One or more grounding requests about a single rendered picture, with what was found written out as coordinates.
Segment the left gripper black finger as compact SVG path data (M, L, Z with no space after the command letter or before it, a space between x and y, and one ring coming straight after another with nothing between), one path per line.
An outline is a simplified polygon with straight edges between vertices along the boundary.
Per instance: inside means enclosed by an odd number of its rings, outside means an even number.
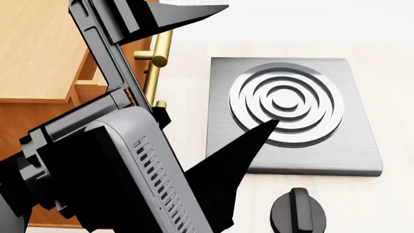
M207 19L228 5L169 5L145 0L91 0L110 44L128 44Z
M237 188L278 124L279 120L269 120L250 129L185 172L212 230L226 230L234 225Z

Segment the wooden cabinet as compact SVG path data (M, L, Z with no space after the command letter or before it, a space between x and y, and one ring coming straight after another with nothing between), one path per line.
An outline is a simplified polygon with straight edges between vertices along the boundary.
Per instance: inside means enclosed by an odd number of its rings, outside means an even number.
M94 97L107 82L68 13L69 0L0 0L0 233L21 224L3 199L20 138Z

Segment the silver stove burner plate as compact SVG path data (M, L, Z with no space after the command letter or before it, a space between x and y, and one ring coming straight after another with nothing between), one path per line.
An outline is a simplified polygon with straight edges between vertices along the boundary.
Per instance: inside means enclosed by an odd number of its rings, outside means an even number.
M206 153L279 124L248 171L380 176L382 159L343 58L212 58Z

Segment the black stove knob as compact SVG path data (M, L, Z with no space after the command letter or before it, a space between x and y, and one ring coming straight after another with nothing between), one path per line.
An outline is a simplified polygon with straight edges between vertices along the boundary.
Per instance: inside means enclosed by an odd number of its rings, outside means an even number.
M305 188L293 188L274 201L270 211L274 233L324 233L324 209Z

